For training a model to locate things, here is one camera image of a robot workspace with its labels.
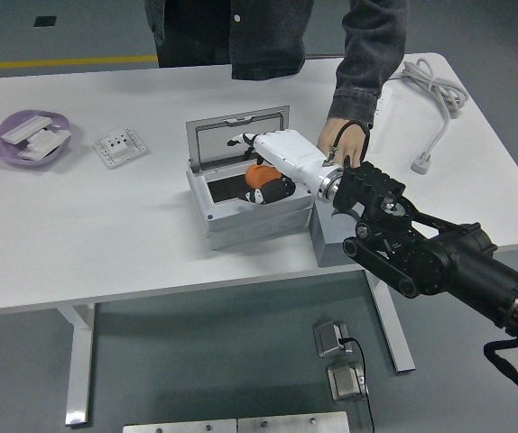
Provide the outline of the person's left hand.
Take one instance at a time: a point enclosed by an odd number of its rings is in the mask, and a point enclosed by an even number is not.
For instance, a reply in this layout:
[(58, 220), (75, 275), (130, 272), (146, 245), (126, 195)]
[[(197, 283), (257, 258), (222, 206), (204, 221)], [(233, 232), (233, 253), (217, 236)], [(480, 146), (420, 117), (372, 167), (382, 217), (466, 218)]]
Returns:
[(367, 126), (366, 122), (358, 124), (344, 118), (329, 118), (319, 134), (317, 147), (328, 156), (330, 148), (339, 133), (342, 132), (338, 140), (334, 162), (343, 165), (348, 157), (351, 167), (356, 168), (360, 165), (361, 154), (364, 150)]

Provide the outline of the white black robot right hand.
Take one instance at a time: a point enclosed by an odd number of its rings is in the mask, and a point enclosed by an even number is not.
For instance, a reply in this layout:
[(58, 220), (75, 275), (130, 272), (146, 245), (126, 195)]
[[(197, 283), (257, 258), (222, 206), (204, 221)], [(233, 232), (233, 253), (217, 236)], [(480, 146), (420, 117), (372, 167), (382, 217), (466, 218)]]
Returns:
[(233, 137), (227, 146), (247, 144), (276, 170), (293, 182), (303, 183), (312, 195), (330, 202), (338, 192), (343, 169), (295, 130), (265, 134), (243, 133)]

